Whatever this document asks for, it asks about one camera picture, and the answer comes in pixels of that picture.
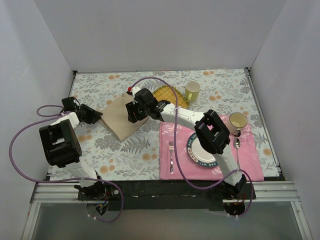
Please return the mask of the beige cloth napkin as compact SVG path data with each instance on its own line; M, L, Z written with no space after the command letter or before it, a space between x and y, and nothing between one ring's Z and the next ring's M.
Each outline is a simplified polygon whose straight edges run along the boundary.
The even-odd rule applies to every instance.
M131 123L128 120L126 104L132 102L132 100L132 96L123 93L110 102L105 109L98 110L102 113L101 119L105 126L116 135L120 142L125 141L148 120L148 117L136 123Z

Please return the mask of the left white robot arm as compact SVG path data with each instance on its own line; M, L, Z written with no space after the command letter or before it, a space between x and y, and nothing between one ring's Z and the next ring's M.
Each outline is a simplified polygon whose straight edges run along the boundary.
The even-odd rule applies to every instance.
M79 104L75 99L65 99L61 113L62 117L54 123L39 129L46 160L49 165L64 169L77 178L79 185L74 187L85 196L101 200L106 196L106 187L100 182L99 174L80 159L82 149L75 129L80 123L95 124L103 113Z

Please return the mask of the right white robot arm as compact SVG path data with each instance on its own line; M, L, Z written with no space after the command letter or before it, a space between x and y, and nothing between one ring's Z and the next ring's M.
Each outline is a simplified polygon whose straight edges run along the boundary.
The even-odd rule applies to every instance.
M232 199L237 199L245 192L247 178L244 171L239 169L230 147L230 131L214 110L205 113L195 112L180 108L166 100L156 101L154 104L143 105L136 100L125 104L128 121L136 123L151 117L154 120L174 123L173 141L177 142L177 125L194 130L201 147L213 155L220 167L223 178L218 182L200 187L192 184L184 175L179 163L178 150L174 146L175 161L178 170L191 187L198 190L208 190L222 184L227 195Z

